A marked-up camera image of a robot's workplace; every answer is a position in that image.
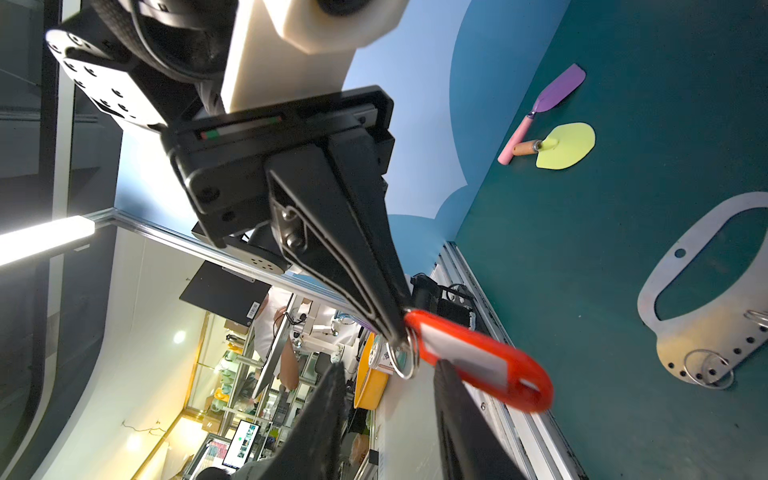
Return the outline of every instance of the red key tag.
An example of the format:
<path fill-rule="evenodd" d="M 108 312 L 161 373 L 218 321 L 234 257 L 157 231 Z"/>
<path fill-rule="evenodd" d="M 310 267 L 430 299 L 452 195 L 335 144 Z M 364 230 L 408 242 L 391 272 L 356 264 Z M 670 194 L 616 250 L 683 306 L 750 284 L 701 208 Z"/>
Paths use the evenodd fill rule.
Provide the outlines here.
<path fill-rule="evenodd" d="M 522 351 L 423 310 L 408 312 L 405 321 L 427 363 L 449 360 L 462 380 L 522 412 L 551 407 L 549 375 Z"/>

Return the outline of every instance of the metal ring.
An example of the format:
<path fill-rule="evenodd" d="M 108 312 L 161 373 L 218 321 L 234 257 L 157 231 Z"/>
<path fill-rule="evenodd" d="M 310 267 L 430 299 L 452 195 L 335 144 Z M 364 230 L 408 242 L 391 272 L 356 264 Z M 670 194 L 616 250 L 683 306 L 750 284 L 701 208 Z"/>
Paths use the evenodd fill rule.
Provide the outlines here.
<path fill-rule="evenodd" d="M 752 320 L 757 325 L 762 326 L 763 328 L 768 328 L 768 313 L 766 312 L 758 312 L 757 310 L 747 310 L 744 313 L 744 318 Z"/>
<path fill-rule="evenodd" d="M 700 382 L 699 379 L 696 378 L 696 376 L 691 375 L 690 372 L 688 371 L 688 365 L 687 365 L 688 357 L 692 353 L 698 353 L 698 352 L 709 353 L 710 355 L 715 355 L 717 358 L 720 359 L 721 362 L 725 363 L 726 366 L 728 366 L 730 364 L 728 359 L 724 358 L 718 352 L 713 352 L 712 350 L 708 350 L 708 349 L 695 349 L 695 350 L 691 350 L 690 352 L 688 352 L 685 355 L 685 357 L 683 357 L 683 369 L 685 370 L 685 373 L 688 375 L 688 377 L 691 380 L 693 380 L 697 385 L 703 386 L 705 389 L 712 389 L 712 390 L 725 390 L 728 387 L 730 387 L 731 385 L 733 385 L 733 380 L 736 378 L 736 375 L 733 373 L 733 369 L 728 370 L 728 373 L 730 373 L 730 377 L 729 377 L 730 381 L 728 383 L 723 384 L 723 385 L 715 385 L 715 382 L 712 382 L 712 383 Z"/>
<path fill-rule="evenodd" d="M 406 337 L 408 339 L 408 347 L 413 356 L 413 361 L 411 361 L 411 371 L 408 372 L 408 375 L 400 371 L 400 367 L 397 366 L 397 356 L 392 352 L 392 347 L 389 345 L 389 342 L 386 343 L 386 351 L 389 354 L 389 358 L 392 360 L 392 367 L 395 370 L 395 373 L 404 380 L 408 380 L 416 374 L 419 370 L 419 360 L 421 359 L 421 356 L 419 355 L 419 341 L 414 340 L 414 338 L 416 338 L 416 332 L 411 327 L 406 327 Z"/>

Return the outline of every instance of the man's arm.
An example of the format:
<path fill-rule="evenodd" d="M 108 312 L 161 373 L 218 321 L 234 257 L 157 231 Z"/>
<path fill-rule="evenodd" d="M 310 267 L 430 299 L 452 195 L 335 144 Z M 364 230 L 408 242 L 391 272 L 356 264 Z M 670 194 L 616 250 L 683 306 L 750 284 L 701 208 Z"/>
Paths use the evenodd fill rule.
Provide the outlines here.
<path fill-rule="evenodd" d="M 283 323 L 285 312 L 286 307 L 283 307 L 275 313 L 276 329 L 280 328 Z M 290 338 L 286 341 L 283 352 L 280 354 L 280 383 L 285 385 L 288 390 L 295 390 L 299 387 L 299 362 L 293 353 Z"/>

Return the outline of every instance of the toy trowel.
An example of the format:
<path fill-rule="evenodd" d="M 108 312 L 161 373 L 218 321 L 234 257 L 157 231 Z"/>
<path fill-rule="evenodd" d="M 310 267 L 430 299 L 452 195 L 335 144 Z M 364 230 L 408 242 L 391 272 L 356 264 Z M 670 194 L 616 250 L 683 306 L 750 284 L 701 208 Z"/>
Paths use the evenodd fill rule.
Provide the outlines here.
<path fill-rule="evenodd" d="M 498 155 L 498 162 L 502 165 L 509 164 L 514 156 L 512 149 L 525 138 L 525 134 L 528 133 L 528 129 L 533 122 L 533 117 L 539 112 L 554 108 L 570 95 L 573 90 L 576 90 L 576 87 L 581 85 L 581 82 L 586 77 L 587 74 L 584 73 L 584 70 L 581 70 L 578 65 L 573 64 L 542 90 L 536 98 L 536 103 L 534 103 L 531 113 L 525 115 L 518 129 L 515 130 L 502 152 Z"/>
<path fill-rule="evenodd" d="M 536 166 L 562 170 L 584 158 L 594 147 L 594 130 L 587 124 L 555 127 L 544 140 L 531 140 L 515 145 L 514 155 L 538 153 Z"/>

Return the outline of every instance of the pink handle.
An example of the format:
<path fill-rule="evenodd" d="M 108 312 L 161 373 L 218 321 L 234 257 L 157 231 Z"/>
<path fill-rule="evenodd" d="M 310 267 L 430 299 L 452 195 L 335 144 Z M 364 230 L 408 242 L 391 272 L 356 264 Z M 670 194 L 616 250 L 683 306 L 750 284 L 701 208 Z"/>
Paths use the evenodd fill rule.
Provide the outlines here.
<path fill-rule="evenodd" d="M 525 115 L 525 118 L 520 122 L 518 129 L 515 130 L 514 134 L 512 134 L 509 141 L 504 146 L 504 150 L 498 155 L 498 162 L 500 164 L 507 165 L 512 161 L 512 157 L 514 156 L 512 155 L 512 149 L 515 148 L 515 145 L 523 141 L 525 134 L 528 133 L 528 129 L 531 127 L 531 122 L 533 122 L 533 114 Z"/>

